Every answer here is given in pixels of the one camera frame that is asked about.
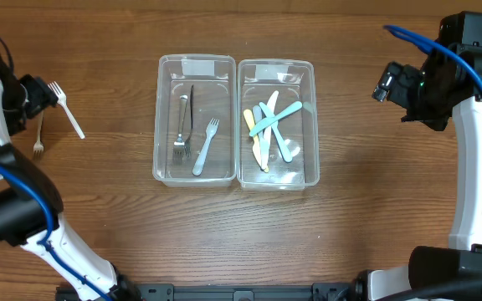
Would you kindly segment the mint green plastic knife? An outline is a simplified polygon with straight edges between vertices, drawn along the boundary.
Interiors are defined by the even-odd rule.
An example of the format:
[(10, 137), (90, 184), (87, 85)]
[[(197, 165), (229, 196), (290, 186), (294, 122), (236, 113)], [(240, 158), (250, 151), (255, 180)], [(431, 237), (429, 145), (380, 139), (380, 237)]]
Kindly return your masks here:
[(254, 137), (262, 130), (265, 130), (267, 127), (271, 126), (273, 123), (282, 120), (283, 118), (287, 117), (295, 113), (296, 111), (300, 110), (303, 107), (303, 104), (300, 101), (295, 101), (287, 108), (279, 112), (277, 115), (271, 117), (265, 117), (260, 122), (256, 123), (253, 129), (249, 132), (251, 137)]

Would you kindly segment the white plastic knife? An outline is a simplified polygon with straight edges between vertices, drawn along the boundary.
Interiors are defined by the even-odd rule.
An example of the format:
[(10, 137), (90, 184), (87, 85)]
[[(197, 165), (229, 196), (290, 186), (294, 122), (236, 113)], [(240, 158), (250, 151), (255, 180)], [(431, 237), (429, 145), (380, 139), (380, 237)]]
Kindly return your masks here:
[[(274, 111), (274, 107), (275, 107), (276, 101), (278, 99), (278, 96), (279, 96), (279, 91), (276, 90), (269, 97), (269, 100), (266, 104), (269, 111), (271, 111), (271, 112)], [(265, 171), (268, 170), (271, 134), (272, 134), (272, 128), (271, 128), (271, 126), (268, 126), (265, 130), (263, 130), (263, 138), (260, 140), (261, 159), (262, 159), (262, 164), (263, 164), (263, 168), (264, 168)]]

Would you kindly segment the light blue plastic knife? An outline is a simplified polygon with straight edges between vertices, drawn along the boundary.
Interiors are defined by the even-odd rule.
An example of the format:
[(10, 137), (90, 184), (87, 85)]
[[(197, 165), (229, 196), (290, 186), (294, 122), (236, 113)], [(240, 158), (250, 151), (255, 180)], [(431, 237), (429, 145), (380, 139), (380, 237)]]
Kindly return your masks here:
[[(265, 113), (266, 117), (274, 116), (274, 112), (269, 111), (267, 105), (264, 104), (263, 102), (259, 103), (259, 107)], [(272, 128), (272, 132), (274, 133), (275, 139), (277, 140), (282, 158), (284, 159), (285, 162), (292, 162), (292, 155), (287, 145), (285, 144), (285, 140), (283, 136), (281, 135), (278, 129), (278, 122), (273, 123), (271, 125), (271, 128)]]

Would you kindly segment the pale grey-blue plastic knife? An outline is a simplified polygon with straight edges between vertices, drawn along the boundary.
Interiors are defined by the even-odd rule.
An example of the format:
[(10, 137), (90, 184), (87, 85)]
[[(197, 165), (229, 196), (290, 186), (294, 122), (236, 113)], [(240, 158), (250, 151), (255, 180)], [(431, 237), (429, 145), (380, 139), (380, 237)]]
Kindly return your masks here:
[[(258, 106), (258, 105), (255, 105), (253, 108), (252, 108), (252, 111), (253, 111), (253, 114), (254, 114), (254, 121), (255, 123), (259, 123), (262, 119), (263, 119), (263, 113), (262, 113), (262, 110), (261, 108)], [(260, 164), (260, 167), (262, 170), (265, 169), (265, 165), (264, 165), (264, 155), (262, 153), (262, 150), (263, 150), (263, 146), (262, 146), (262, 142), (263, 142), (263, 132), (260, 131), (258, 133), (258, 138), (259, 138), (259, 148), (260, 148), (260, 160), (261, 160), (261, 164)]]

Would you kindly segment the large metal fork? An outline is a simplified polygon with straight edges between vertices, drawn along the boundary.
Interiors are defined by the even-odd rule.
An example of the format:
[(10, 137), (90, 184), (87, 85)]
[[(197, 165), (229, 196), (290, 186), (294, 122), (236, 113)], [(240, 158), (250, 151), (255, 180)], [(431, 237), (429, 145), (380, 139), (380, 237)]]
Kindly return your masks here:
[(177, 126), (177, 138), (173, 144), (173, 155), (172, 160), (175, 164), (181, 164), (183, 161), (183, 157), (186, 154), (186, 143), (183, 139), (183, 126), (186, 116), (187, 110), (187, 102), (188, 96), (183, 94), (180, 96), (180, 108), (179, 108), (179, 117), (178, 117), (178, 126)]

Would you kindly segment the black handled metal fork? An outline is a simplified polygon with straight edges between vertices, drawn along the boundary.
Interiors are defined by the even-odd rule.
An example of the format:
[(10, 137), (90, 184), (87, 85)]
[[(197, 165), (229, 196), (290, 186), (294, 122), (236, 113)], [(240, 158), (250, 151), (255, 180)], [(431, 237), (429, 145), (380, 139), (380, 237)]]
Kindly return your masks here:
[(194, 84), (191, 86), (190, 95), (189, 95), (189, 104), (190, 104), (190, 130), (187, 139), (185, 140), (185, 158), (191, 157), (191, 138), (193, 133), (194, 127)]

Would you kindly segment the yellow plastic knife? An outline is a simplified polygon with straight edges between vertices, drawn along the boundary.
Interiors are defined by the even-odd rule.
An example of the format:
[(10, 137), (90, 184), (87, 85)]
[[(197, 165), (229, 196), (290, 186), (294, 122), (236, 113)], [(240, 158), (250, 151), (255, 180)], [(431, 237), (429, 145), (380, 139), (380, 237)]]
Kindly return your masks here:
[[(250, 110), (250, 109), (244, 110), (243, 115), (244, 115), (244, 119), (245, 119), (245, 122), (246, 122), (249, 130), (252, 130), (255, 126), (254, 115), (253, 115), (252, 110)], [(261, 159), (261, 148), (260, 148), (258, 136), (253, 137), (252, 152), (253, 152), (255, 160), (259, 164), (260, 169), (262, 171), (268, 173), (269, 168), (268, 167), (263, 168), (263, 163), (262, 163), (262, 159)]]

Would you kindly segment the white rounded plastic fork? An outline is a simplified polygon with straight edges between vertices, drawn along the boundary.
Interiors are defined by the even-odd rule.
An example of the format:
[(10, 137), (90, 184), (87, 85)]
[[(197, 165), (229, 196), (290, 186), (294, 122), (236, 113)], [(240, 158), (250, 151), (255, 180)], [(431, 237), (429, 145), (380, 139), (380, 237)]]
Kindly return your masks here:
[(201, 149), (201, 152), (198, 155), (198, 158), (197, 158), (197, 160), (195, 162), (195, 165), (192, 169), (192, 173), (193, 173), (194, 176), (200, 176), (203, 172), (205, 161), (206, 161), (207, 155), (208, 155), (209, 146), (211, 145), (211, 141), (212, 141), (213, 137), (218, 132), (219, 122), (220, 122), (219, 119), (212, 118), (210, 120), (210, 122), (208, 123), (208, 126), (205, 130), (206, 139), (203, 143), (203, 147)]

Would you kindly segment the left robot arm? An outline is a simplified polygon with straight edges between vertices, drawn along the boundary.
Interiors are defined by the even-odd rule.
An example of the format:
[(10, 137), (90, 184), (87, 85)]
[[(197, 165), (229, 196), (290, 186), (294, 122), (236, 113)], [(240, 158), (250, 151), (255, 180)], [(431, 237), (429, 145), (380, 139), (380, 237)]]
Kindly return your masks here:
[(0, 54), (0, 242), (44, 260), (77, 300), (138, 300), (139, 290), (69, 225), (55, 184), (11, 141), (28, 120), (57, 105), (66, 106), (57, 83), (17, 78), (11, 55)]

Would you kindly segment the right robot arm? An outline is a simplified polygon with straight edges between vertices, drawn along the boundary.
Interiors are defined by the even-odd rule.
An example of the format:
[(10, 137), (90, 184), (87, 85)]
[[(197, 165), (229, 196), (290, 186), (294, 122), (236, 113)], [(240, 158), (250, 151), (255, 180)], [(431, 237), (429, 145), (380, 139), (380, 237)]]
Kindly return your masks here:
[(373, 96), (402, 106), (406, 120), (435, 130), (453, 123), (458, 192), (449, 245), (419, 246), (400, 268), (373, 270), (362, 300), (482, 300), (482, 43), (456, 44), (406, 33), (426, 53), (421, 69), (389, 64)]

